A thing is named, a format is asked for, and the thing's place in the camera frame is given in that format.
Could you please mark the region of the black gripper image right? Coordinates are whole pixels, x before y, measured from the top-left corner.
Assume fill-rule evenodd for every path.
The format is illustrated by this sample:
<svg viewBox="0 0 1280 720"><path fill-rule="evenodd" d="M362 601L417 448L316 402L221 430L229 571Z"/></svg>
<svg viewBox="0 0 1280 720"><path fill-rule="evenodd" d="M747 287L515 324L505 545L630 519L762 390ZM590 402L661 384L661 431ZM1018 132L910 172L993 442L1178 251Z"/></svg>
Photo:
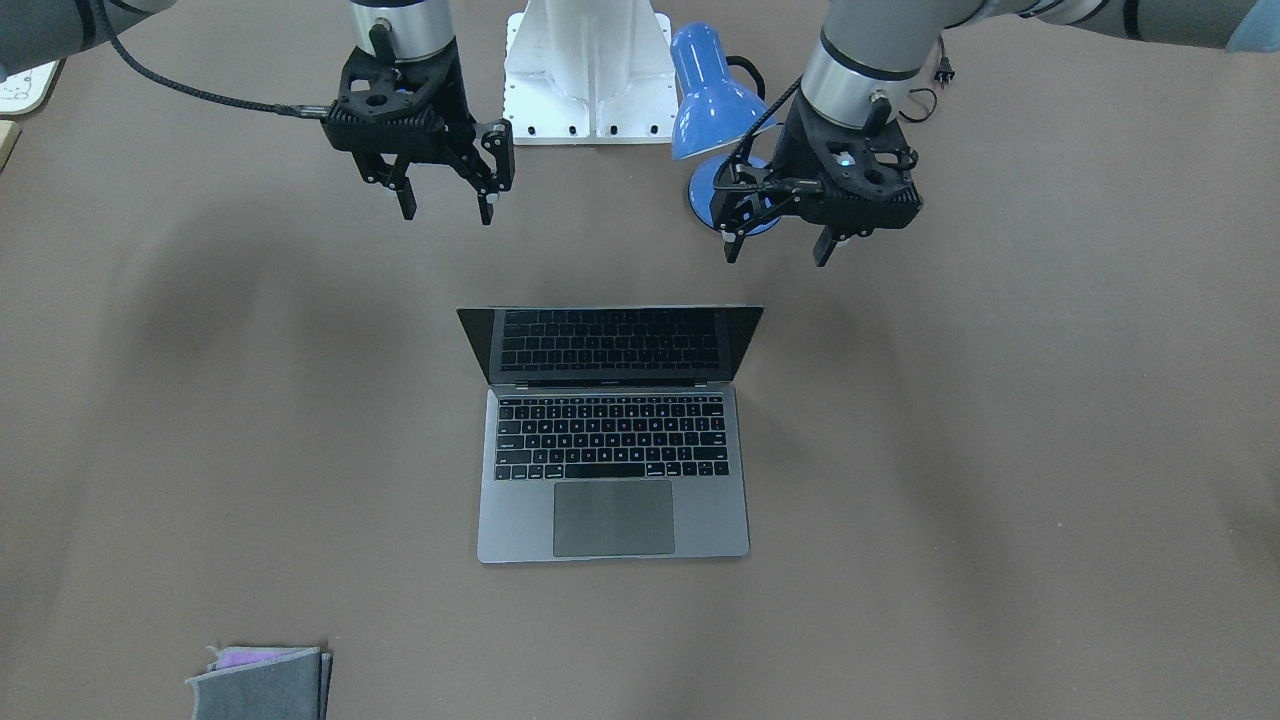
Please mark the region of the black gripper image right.
<svg viewBox="0 0 1280 720"><path fill-rule="evenodd" d="M908 227L923 206L913 181L918 154L897 120L873 129L837 124L799 96L771 169L724 160L714 174L714 228L726 261L736 263L746 237L785 213L823 228L813 246L818 268L841 241Z"/></svg>

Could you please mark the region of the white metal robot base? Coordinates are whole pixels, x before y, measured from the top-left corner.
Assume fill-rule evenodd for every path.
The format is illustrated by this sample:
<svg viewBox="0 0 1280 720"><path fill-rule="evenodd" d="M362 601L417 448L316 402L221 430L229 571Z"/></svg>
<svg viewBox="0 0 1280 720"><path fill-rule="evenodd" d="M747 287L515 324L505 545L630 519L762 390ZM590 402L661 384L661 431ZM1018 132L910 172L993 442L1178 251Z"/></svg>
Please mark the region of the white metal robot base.
<svg viewBox="0 0 1280 720"><path fill-rule="evenodd" d="M516 145L663 143L678 96L671 19L649 1L530 1L506 22Z"/></svg>

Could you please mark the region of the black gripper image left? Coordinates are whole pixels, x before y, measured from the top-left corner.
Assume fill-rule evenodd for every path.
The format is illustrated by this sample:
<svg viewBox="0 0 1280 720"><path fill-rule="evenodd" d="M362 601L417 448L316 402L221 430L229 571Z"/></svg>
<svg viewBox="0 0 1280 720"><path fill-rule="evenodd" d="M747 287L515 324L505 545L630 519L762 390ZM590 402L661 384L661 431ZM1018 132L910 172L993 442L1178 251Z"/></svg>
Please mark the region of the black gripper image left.
<svg viewBox="0 0 1280 720"><path fill-rule="evenodd" d="M323 132L335 150L356 152L364 181L392 191L407 222L417 213L411 160L445 161L468 182L484 225L492 224L500 193L513 187L513 126L509 119L474 123L454 40L417 61L384 63L353 49ZM394 156L388 161L381 154Z"/></svg>

